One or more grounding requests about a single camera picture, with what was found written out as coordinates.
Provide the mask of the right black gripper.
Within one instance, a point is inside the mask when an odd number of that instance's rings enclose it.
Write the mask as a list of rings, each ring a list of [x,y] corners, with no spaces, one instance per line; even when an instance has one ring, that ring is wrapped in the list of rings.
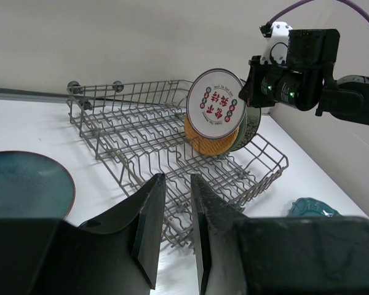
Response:
[[[333,78],[339,46],[337,29],[292,29],[286,64],[249,61],[250,71],[239,98],[247,106],[267,108],[282,103],[300,111],[316,106],[324,90],[338,90]]]

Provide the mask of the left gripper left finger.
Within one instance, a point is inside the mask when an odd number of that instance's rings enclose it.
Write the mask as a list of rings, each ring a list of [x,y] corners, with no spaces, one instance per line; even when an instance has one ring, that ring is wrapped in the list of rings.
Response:
[[[166,182],[155,174],[133,195],[83,222],[87,289],[155,289]]]

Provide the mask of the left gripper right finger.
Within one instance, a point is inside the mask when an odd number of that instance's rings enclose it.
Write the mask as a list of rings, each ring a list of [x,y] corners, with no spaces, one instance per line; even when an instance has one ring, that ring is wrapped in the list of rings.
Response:
[[[247,294],[239,229],[248,217],[199,174],[191,175],[191,205],[199,293]]]

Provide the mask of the orange woven round plate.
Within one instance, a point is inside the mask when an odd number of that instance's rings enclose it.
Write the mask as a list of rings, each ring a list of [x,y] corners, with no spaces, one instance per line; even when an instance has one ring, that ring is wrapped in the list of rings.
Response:
[[[239,128],[236,129],[231,135],[218,139],[211,140],[205,138],[198,134],[195,129],[190,124],[187,116],[184,117],[184,132],[187,140],[189,141],[191,147],[198,153],[202,155],[221,155],[229,150],[229,148],[234,144],[237,136],[239,134]]]

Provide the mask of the teal scalloped plate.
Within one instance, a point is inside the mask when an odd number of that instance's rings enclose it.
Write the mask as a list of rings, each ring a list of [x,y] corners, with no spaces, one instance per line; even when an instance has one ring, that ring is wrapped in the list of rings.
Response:
[[[290,217],[337,217],[341,214],[328,204],[313,198],[299,198],[288,211]]]

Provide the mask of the white plate red characters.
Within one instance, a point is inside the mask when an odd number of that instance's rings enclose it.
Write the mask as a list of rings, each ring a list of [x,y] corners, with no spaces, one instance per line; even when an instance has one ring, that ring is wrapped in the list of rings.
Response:
[[[234,133],[245,114],[245,103],[239,99],[242,87],[242,81],[223,68],[209,69],[197,77],[186,102],[192,128],[211,140]]]

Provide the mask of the dark blue round plate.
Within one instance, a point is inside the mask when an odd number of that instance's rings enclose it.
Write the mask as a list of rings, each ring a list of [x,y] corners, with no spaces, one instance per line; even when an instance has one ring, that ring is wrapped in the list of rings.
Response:
[[[0,151],[0,218],[61,218],[76,186],[69,171],[46,155]]]

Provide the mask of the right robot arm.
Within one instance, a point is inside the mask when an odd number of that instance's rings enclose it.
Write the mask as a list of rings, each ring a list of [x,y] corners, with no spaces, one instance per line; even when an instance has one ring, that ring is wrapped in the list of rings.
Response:
[[[239,98],[254,108],[282,103],[369,125],[369,77],[333,77],[339,38],[336,29],[290,30],[285,63],[265,64],[261,56],[252,57]]]

